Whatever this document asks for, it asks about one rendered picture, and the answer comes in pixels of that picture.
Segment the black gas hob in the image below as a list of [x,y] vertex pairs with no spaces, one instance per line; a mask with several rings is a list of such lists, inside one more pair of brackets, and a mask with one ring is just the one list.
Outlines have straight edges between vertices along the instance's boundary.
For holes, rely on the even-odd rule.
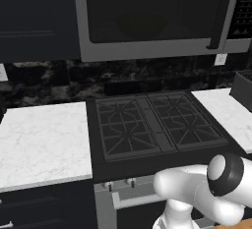
[[97,183],[207,164],[223,152],[246,154],[187,90],[109,96],[86,104]]

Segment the dark base cupboard run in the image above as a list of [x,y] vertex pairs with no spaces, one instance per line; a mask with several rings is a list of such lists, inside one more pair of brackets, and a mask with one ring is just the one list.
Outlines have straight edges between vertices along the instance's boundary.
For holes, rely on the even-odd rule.
[[97,229],[93,181],[0,193],[0,229]]

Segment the dark wall cupboard door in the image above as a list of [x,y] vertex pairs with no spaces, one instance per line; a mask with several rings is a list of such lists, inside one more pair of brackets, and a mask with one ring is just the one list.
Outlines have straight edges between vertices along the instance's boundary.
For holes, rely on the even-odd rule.
[[0,0],[0,62],[79,57],[75,0]]

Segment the white wall socket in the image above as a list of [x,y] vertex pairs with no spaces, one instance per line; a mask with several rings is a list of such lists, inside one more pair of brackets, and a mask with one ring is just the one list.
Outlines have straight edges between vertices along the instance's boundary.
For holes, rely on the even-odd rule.
[[216,56],[216,60],[215,60],[214,65],[215,66],[223,66],[225,64],[226,57],[227,57],[226,54],[218,54]]

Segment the black box appliance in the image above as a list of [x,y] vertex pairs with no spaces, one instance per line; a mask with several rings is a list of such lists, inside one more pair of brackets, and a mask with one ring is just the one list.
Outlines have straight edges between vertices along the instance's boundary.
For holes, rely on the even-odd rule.
[[235,74],[229,95],[252,113],[252,70]]

